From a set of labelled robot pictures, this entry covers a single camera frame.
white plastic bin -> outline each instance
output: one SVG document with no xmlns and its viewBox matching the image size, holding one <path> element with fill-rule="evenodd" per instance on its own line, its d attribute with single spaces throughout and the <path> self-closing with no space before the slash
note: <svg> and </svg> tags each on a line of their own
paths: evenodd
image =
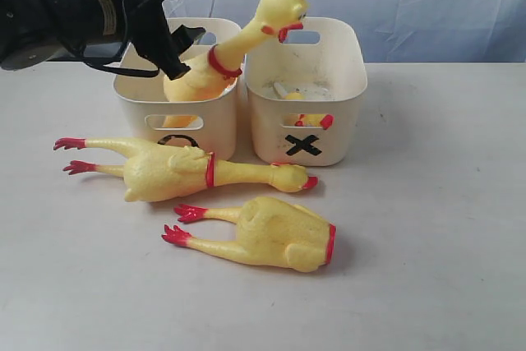
<svg viewBox="0 0 526 351">
<path fill-rule="evenodd" d="M 235 22 L 219 18 L 168 19 L 171 31 L 180 25 L 202 26 L 207 33 L 215 35 L 217 43 L 230 39 L 241 30 Z M 204 53 L 212 44 L 194 44 L 180 59 L 184 61 Z M 124 54 L 121 66 L 155 69 L 150 62 L 137 55 L 132 45 Z M 216 99 L 170 103 L 164 96 L 163 76 L 161 72 L 156 78 L 115 78 L 113 87 L 133 135 L 161 144 L 198 145 L 207 152 L 214 151 L 218 159 L 229 159 L 236 149 L 238 80 Z M 200 119 L 185 128 L 162 128 L 167 115 L 196 115 Z"/>
<path fill-rule="evenodd" d="M 300 33 L 316 32 L 317 43 L 281 44 L 272 39 L 247 55 L 245 82 L 252 143 L 256 154 L 267 163 L 329 166 L 348 152 L 367 74 L 351 26 L 320 17 L 307 17 L 303 25 Z M 278 99 L 271 94 L 276 81 L 292 88 L 320 89 L 311 98 L 307 92 L 306 100 Z M 331 127 L 284 125 L 289 114 L 319 113 L 334 117 Z"/>
</svg>

rubber chicken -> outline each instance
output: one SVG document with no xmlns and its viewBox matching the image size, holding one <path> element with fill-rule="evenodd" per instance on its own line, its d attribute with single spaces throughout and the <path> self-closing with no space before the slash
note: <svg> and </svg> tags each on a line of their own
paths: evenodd
<svg viewBox="0 0 526 351">
<path fill-rule="evenodd" d="M 309 209 L 273 197 L 257 197 L 243 207 L 204 209 L 180 205 L 180 222 L 222 219 L 236 224 L 236 239 L 216 242 L 194 238 L 178 226 L 164 226 L 166 242 L 255 266 L 278 266 L 304 273 L 329 264 L 336 227 Z"/>
<path fill-rule="evenodd" d="M 234 37 L 216 44 L 210 51 L 185 61 L 191 70 L 182 78 L 164 77 L 164 94 L 169 102 L 213 99 L 221 95 L 242 74 L 245 54 L 272 37 L 284 42 L 287 33 L 302 29 L 305 0 L 260 0 L 256 14 Z M 168 116 L 163 127 L 186 127 L 195 117 Z"/>
<path fill-rule="evenodd" d="M 234 183 L 266 183 L 282 192 L 311 189 L 316 177 L 304 167 L 288 164 L 236 164 L 215 160 L 197 147 L 160 145 L 135 137 L 115 139 L 76 139 L 55 142 L 54 150 L 64 148 L 104 148 L 128 158 L 124 165 L 101 165 L 72 161 L 64 171 L 70 175 L 99 172 L 122 177 L 127 186 L 125 201 L 165 201 L 188 196 L 207 188 Z"/>
<path fill-rule="evenodd" d="M 274 91 L 281 99 L 305 100 L 305 96 L 299 92 L 287 92 L 278 82 L 274 83 Z M 284 119 L 285 125 L 295 127 L 322 127 L 324 130 L 332 126 L 335 118 L 330 114 L 290 114 Z"/>
</svg>

table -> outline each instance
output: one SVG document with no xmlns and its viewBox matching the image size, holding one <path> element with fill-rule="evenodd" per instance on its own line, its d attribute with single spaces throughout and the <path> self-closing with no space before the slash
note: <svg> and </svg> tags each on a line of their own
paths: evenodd
<svg viewBox="0 0 526 351">
<path fill-rule="evenodd" d="M 526 344 L 526 65 L 368 64 L 353 148 L 321 185 L 184 200 L 300 203 L 338 226 L 315 274 L 242 266 L 160 238 L 178 201 L 126 203 L 122 180 L 69 177 L 63 136 L 127 136 L 113 76 L 2 72 L 0 348 L 516 350 Z M 235 160 L 255 160 L 241 141 Z M 231 238 L 221 222 L 193 224 Z"/>
</svg>

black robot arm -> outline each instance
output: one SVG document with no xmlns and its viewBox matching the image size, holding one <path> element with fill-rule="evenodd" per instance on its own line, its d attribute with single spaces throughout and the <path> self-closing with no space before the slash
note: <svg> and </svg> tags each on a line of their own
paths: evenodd
<svg viewBox="0 0 526 351">
<path fill-rule="evenodd" d="M 181 25 L 171 33 L 163 1 L 0 0 L 0 67 L 18 70 L 45 61 L 76 61 L 126 76 L 153 77 L 162 70 L 172 80 L 179 78 L 189 70 L 179 55 L 205 30 Z M 110 43 L 120 44 L 111 57 L 85 55 L 91 45 Z M 157 70 L 108 66 L 121 60 L 129 43 Z"/>
</svg>

red neck band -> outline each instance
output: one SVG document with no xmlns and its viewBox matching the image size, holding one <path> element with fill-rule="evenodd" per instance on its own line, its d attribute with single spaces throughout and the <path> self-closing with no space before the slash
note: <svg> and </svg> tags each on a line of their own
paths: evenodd
<svg viewBox="0 0 526 351">
<path fill-rule="evenodd" d="M 333 224 L 329 225 L 329 242 L 327 243 L 327 254 L 325 256 L 325 263 L 330 264 L 332 259 L 332 251 L 335 249 L 336 227 Z"/>
<path fill-rule="evenodd" d="M 206 186 L 208 188 L 215 187 L 214 185 L 214 167 L 215 167 L 215 153 L 210 154 L 210 159 L 208 159 L 208 166 L 206 166 Z"/>
<path fill-rule="evenodd" d="M 221 64 L 217 60 L 217 57 L 215 56 L 215 46 L 213 46 L 210 49 L 210 51 L 208 52 L 208 63 L 219 74 L 222 74 L 224 76 L 225 80 L 227 80 L 229 78 L 237 78 L 237 77 L 242 75 L 242 70 L 241 69 L 237 69 L 235 71 L 232 71 L 232 70 L 227 70 L 223 66 L 221 66 Z"/>
</svg>

